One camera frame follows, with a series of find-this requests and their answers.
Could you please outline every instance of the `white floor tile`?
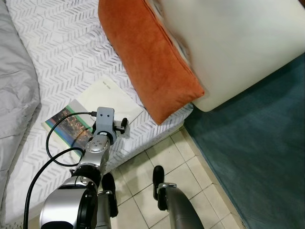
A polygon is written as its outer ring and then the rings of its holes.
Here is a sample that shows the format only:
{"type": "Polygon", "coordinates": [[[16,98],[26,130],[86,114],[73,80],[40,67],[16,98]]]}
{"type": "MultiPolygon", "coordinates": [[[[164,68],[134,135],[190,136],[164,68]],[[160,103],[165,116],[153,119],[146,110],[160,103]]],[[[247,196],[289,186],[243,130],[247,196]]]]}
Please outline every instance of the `white floor tile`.
{"type": "Polygon", "coordinates": [[[177,187],[190,199],[201,191],[186,163],[165,176],[165,182],[176,183],[177,187]]]}
{"type": "Polygon", "coordinates": [[[189,160],[187,162],[187,165],[191,169],[192,173],[194,174],[196,180],[198,181],[202,189],[205,189],[206,187],[212,184],[211,179],[209,178],[208,174],[206,173],[196,156],[189,160]]]}
{"type": "Polygon", "coordinates": [[[118,202],[118,205],[125,202],[132,197],[127,184],[118,168],[112,171],[112,175],[115,182],[115,195],[118,202]]]}
{"type": "Polygon", "coordinates": [[[230,213],[230,210],[226,206],[224,200],[220,196],[214,184],[207,187],[204,190],[204,193],[208,198],[208,200],[210,201],[211,205],[213,206],[219,219],[223,219],[225,216],[227,216],[230,213]]]}
{"type": "Polygon", "coordinates": [[[237,215],[239,216],[237,210],[235,209],[234,205],[232,204],[231,200],[229,199],[229,197],[227,196],[226,192],[224,191],[224,189],[221,187],[220,184],[214,184],[216,190],[218,191],[218,193],[220,194],[221,198],[224,200],[226,206],[228,207],[229,211],[233,214],[233,215],[237,215]]]}
{"type": "Polygon", "coordinates": [[[134,200],[149,227],[152,227],[168,215],[167,211],[160,211],[158,209],[158,202],[153,198],[153,185],[135,195],[134,200]]]}
{"type": "Polygon", "coordinates": [[[206,173],[208,174],[209,178],[211,179],[213,184],[219,184],[215,174],[213,173],[213,171],[211,170],[210,166],[208,165],[208,163],[206,162],[205,158],[203,157],[202,154],[200,155],[196,155],[197,159],[199,160],[200,164],[202,165],[202,167],[204,168],[204,170],[206,171],[206,173]]]}
{"type": "Polygon", "coordinates": [[[224,226],[221,222],[218,222],[211,229],[224,229],[224,226]]]}
{"type": "Polygon", "coordinates": [[[225,229],[243,229],[244,227],[241,224],[238,216],[230,214],[221,220],[225,229]]]}
{"type": "Polygon", "coordinates": [[[145,152],[133,157],[119,168],[132,195],[153,183],[153,165],[145,152]]]}
{"type": "Polygon", "coordinates": [[[111,227],[112,229],[148,228],[133,198],[130,198],[119,206],[118,216],[111,218],[111,227]]]}
{"type": "Polygon", "coordinates": [[[217,214],[203,192],[199,193],[190,201],[197,212],[204,229],[210,229],[219,221],[217,214]]]}
{"type": "Polygon", "coordinates": [[[163,166],[165,174],[184,163],[183,157],[170,137],[147,149],[146,152],[153,166],[163,166]]]}
{"type": "Polygon", "coordinates": [[[170,216],[165,217],[155,224],[151,229],[171,229],[170,216]]]}
{"type": "Polygon", "coordinates": [[[192,157],[195,156],[193,150],[191,149],[189,144],[186,142],[186,139],[182,135],[181,131],[178,131],[177,133],[173,134],[171,136],[171,138],[172,138],[173,142],[175,143],[175,145],[177,146],[179,152],[185,159],[185,161],[188,161],[189,159],[191,159],[192,157]]]}
{"type": "Polygon", "coordinates": [[[187,130],[185,128],[182,128],[180,131],[181,131],[182,135],[184,136],[186,142],[189,144],[190,148],[194,152],[194,154],[196,156],[201,155],[200,149],[197,147],[197,145],[195,144],[195,142],[193,141],[192,137],[187,132],[187,130]]]}

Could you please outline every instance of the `gray duvet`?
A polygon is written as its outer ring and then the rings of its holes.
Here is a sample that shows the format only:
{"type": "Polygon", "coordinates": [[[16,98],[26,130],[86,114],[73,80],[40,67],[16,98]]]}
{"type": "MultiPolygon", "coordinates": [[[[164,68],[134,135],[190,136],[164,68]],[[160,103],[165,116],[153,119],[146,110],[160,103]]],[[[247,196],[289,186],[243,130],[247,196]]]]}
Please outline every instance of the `gray duvet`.
{"type": "Polygon", "coordinates": [[[11,162],[38,103],[34,66],[0,0],[0,202],[11,162]]]}

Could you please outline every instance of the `chevron pattern fabric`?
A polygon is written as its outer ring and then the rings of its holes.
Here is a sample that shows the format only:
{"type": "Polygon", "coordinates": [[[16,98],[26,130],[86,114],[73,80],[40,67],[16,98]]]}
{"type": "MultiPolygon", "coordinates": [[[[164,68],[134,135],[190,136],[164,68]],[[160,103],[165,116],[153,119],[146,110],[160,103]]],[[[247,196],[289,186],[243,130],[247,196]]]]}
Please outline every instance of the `chevron pattern fabric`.
{"type": "MultiPolygon", "coordinates": [[[[102,75],[110,76],[137,104],[122,62],[108,42],[98,19],[98,0],[7,0],[12,20],[38,75],[41,104],[36,109],[9,171],[0,212],[2,228],[21,226],[26,193],[31,180],[48,160],[44,122],[59,112],[102,75]]],[[[154,145],[179,127],[193,107],[186,105],[157,126],[144,111],[111,148],[107,170],[119,166],[154,145]]],[[[50,150],[60,146],[50,141],[50,150]]],[[[61,159],[73,161],[71,156],[61,159]]],[[[67,177],[65,167],[52,164],[37,181],[31,197],[30,218],[39,214],[45,198],[67,177]]]]}

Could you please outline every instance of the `white paper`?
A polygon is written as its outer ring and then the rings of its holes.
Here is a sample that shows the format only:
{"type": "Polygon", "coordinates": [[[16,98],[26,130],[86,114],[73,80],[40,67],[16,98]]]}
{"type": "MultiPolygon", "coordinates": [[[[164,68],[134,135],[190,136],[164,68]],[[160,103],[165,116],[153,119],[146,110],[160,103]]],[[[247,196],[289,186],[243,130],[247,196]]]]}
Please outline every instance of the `white paper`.
{"type": "Polygon", "coordinates": [[[127,118],[131,123],[143,112],[143,109],[108,76],[94,82],[77,100],[89,112],[97,111],[100,106],[113,108],[115,121],[127,118]]]}

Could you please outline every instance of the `blue rug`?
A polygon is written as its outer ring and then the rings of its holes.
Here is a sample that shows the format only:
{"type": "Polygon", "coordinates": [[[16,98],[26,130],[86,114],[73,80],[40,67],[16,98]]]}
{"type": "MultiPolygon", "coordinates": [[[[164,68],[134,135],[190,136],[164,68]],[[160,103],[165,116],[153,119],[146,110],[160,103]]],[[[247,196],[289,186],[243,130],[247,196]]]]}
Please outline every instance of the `blue rug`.
{"type": "Polygon", "coordinates": [[[249,229],[304,229],[304,62],[185,120],[249,229]]]}

